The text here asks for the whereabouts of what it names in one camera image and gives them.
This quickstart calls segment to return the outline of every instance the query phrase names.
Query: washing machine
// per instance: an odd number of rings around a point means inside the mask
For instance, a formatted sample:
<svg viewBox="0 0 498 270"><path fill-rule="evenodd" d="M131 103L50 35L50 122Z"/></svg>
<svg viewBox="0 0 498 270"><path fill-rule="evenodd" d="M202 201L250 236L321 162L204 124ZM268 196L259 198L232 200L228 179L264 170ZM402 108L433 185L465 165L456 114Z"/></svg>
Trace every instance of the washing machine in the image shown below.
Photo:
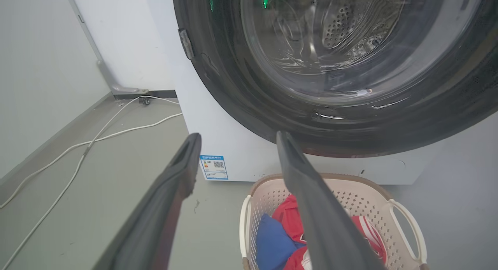
<svg viewBox="0 0 498 270"><path fill-rule="evenodd" d="M207 180L319 172L412 184L498 107L498 0L148 0Z"/></svg>

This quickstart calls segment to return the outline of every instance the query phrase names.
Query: basket handle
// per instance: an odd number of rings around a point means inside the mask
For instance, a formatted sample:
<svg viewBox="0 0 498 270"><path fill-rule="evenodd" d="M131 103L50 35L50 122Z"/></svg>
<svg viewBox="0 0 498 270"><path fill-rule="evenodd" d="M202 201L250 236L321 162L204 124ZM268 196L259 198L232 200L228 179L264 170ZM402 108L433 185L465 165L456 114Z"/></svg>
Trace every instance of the basket handle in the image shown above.
<svg viewBox="0 0 498 270"><path fill-rule="evenodd" d="M238 242L240 243L240 254L242 254L242 258L247 257L247 250L245 248L245 221L247 217L247 207L249 205L250 199L251 195L248 195L244 199L244 203L242 203L242 209L240 210L240 221L238 222Z"/></svg>
<svg viewBox="0 0 498 270"><path fill-rule="evenodd" d="M407 210L407 208L405 208L399 202L394 201L394 199L390 199L389 203L391 204L391 214L393 216L393 219L395 220L396 227L399 229L400 234L402 235L403 241L409 250L409 253L413 257L413 259L417 260L417 262L420 265L427 263L427 246L425 245L424 236L422 235L422 231L421 231L420 227L418 226L417 221L415 220L413 215ZM397 208L404 215L404 217L406 218L406 220L410 224L411 229L415 235L415 240L417 242L418 257L415 256L410 244L408 243L408 240L406 240L406 237L404 236L404 232L400 226L400 223L396 219L396 216L393 212L393 207Z"/></svg>

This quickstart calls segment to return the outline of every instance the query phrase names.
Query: electrical cable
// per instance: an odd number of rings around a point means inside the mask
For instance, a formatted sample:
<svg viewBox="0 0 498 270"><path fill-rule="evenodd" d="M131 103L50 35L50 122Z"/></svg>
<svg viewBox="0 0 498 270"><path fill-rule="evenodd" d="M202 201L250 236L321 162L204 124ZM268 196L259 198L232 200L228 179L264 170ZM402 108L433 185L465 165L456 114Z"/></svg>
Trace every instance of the electrical cable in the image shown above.
<svg viewBox="0 0 498 270"><path fill-rule="evenodd" d="M46 165L45 167L43 167L42 169L39 169L38 171L30 174L29 176L27 176L22 182L21 184L18 186L18 188L14 191L14 193L9 197L9 199L7 199L7 201L2 204L0 206L0 208L4 208L5 205L7 205L15 196L16 194L18 194L20 188L22 187L22 185L28 180L30 179L32 176L36 175L37 173L45 170L46 168L50 167L52 164L54 164L55 162L57 162L57 160L59 160L62 156L64 156L66 153L68 153L70 150L74 149L74 148L77 148L78 146L83 146L84 144L88 144L89 146L87 146L85 152L83 153L83 155L81 156L80 158L80 161L78 162L78 165L76 166L76 170L73 174L73 176L71 177L71 179L69 180L69 183L66 185L66 187L64 188L64 190L62 190L62 192L59 194L59 196L57 197L57 199L55 199L54 203L52 204L52 206L50 206L50 208L47 210L47 212L41 217L41 219L35 224L35 226L33 227L33 229L28 233L28 235L25 237L25 239L21 242L21 244L19 245L19 247L14 251L14 253L12 254L12 256L9 258L9 260L7 261L7 263L5 264L5 266L2 268L2 270L7 270L7 268L9 267L9 265L12 263L12 261L14 261L14 259L16 258L16 256L18 255L18 253L21 251L21 249L23 248L23 246L26 244L26 242L30 239L30 237L33 235L33 233L36 231L36 229L40 226L40 224L43 222L43 220L45 220L45 218L48 216L48 214L53 210L53 208L55 207L55 205L57 205L57 203L59 202L59 200L62 198L62 196L64 195L64 193L66 192L66 190L69 188L69 186L71 185L71 183L73 183L73 180L75 179L76 175L78 174L78 171L80 170L80 167L81 167L81 164L83 162L83 160L85 159L86 155L89 153L89 150L90 148L93 146L93 144L96 142L96 141L100 141L100 140L104 140L104 139L108 139L108 138L111 138L111 137L115 137L117 135L120 135L120 134L123 134L123 133L126 133L126 132L130 132L130 131L133 131L133 130L138 130L138 129L143 129L143 128L149 128L149 127L152 127L152 126L155 126L155 125L158 125L164 121L167 121L168 119L171 119L173 117L176 117L176 116L180 116L181 114L183 113L179 113L179 114L173 114L172 116L168 116L166 117L165 119L162 119L154 124L150 124L150 125L145 125L145 126L139 126L139 127L135 127L135 128L130 128L128 130L124 130L124 131L120 131L120 132L117 132L117 133L114 133L114 134L111 134L111 135L108 135L106 137L103 137L103 138L100 138L98 139L98 136L100 136L102 134L102 132L105 130L105 128L109 125L109 123L111 123L111 121L123 110L125 109L125 107L127 105L129 105L130 103L134 102L135 100L137 100L138 98L156 98L156 99L160 99L160 100L165 100L165 101L168 101L170 103L175 103L177 105L179 105L179 103L176 103L176 102L173 102L171 100L167 100L165 98L158 98L158 97L154 97L154 96L139 96L137 98L134 98L133 100L131 100L130 102L128 102L124 107L122 107L105 125L104 127L98 132L98 134L91 140L91 141L87 141L87 142L83 142L81 144L75 144L74 146L71 146L70 148L66 149L66 151L64 151L61 155L59 155L59 157L57 157L55 160L53 160L52 162L50 162L48 165Z"/></svg>

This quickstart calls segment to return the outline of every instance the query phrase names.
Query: floor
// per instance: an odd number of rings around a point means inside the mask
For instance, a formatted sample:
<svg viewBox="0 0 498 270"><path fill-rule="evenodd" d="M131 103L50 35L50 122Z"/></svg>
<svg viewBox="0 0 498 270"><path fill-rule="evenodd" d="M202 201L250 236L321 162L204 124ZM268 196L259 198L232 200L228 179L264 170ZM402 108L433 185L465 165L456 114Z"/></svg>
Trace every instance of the floor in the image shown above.
<svg viewBox="0 0 498 270"><path fill-rule="evenodd" d="M17 174L0 186L5 201L21 177L43 167L69 146L91 140L123 102L106 100L78 119ZM103 135L151 124L181 112L154 100L131 104ZM498 115L450 138L411 186L385 186L417 219L432 269L491 268L498 252ZM89 269L149 185L166 167L188 131L181 116L153 128L100 141L59 204L9 269ZM34 177L0 210L0 266L45 213L72 176L85 147L69 152ZM182 205L170 270L242 269L238 218L252 183L208 182L197 175Z"/></svg>

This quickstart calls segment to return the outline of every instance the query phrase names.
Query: beige plastic basket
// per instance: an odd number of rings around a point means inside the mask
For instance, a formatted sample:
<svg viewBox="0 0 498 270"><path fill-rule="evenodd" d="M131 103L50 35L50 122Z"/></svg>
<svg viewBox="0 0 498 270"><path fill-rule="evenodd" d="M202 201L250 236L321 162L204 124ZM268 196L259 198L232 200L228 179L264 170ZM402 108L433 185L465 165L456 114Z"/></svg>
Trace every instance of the beige plastic basket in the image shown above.
<svg viewBox="0 0 498 270"><path fill-rule="evenodd" d="M375 225L386 246L389 270L428 270L427 249L422 231L411 213L393 200L384 188L364 178L339 174L322 174L322 178L351 216L366 216ZM244 200L240 212L240 252L244 270L259 270L256 264L256 234L264 213L272 215L289 195L282 175L257 181ZM400 210L416 237L415 256L393 209Z"/></svg>

